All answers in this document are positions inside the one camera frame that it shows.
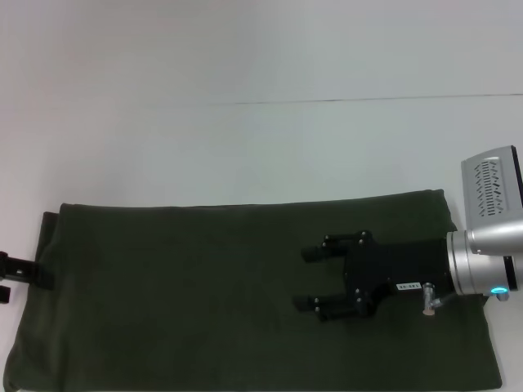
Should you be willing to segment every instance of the led light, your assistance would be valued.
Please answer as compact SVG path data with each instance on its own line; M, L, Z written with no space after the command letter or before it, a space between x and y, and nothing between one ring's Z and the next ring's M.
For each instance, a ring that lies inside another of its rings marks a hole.
M505 287L495 287L492 290L490 290L490 292L493 294L503 294L505 292L508 292L508 289L506 289Z

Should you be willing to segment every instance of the dark green cloth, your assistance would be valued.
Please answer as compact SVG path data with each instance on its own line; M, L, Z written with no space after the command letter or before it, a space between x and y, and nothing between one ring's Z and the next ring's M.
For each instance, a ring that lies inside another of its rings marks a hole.
M454 229L442 191L225 207L63 205L29 289L4 387L85 390L488 390L501 386L469 296L422 314L420 293L372 319L319 323L292 297L342 292L342 261L305 264L325 234L383 243Z

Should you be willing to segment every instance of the white wall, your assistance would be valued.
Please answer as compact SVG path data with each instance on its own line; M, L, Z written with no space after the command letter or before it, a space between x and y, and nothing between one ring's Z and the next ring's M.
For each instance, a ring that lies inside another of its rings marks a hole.
M523 93L522 12L519 1L0 0L0 249L33 258L42 213L61 203L442 188L461 225L460 161L523 151L523 96L503 96ZM375 100L409 96L426 98ZM26 295L9 285L0 368ZM523 388L522 310L519 294L486 306L506 391Z

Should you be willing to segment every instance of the cylindrical joint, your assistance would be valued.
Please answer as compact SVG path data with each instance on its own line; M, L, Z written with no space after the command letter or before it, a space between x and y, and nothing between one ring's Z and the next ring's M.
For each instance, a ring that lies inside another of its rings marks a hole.
M434 285L432 283L425 283L423 284L423 302L425 304L425 309L423 310L423 314L427 316L433 316L434 311L434 297L436 294L434 293Z

